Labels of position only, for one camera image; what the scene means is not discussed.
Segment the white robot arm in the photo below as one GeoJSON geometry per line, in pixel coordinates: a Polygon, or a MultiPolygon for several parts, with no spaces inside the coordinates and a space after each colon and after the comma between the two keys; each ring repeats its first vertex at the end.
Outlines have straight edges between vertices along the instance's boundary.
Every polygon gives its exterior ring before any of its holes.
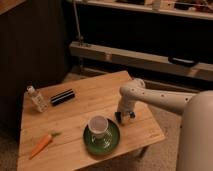
{"type": "Polygon", "coordinates": [[[213,171],[213,90],[198,93],[148,89],[142,79],[119,88],[116,119],[134,117],[140,101],[182,117],[176,171],[213,171]]]}

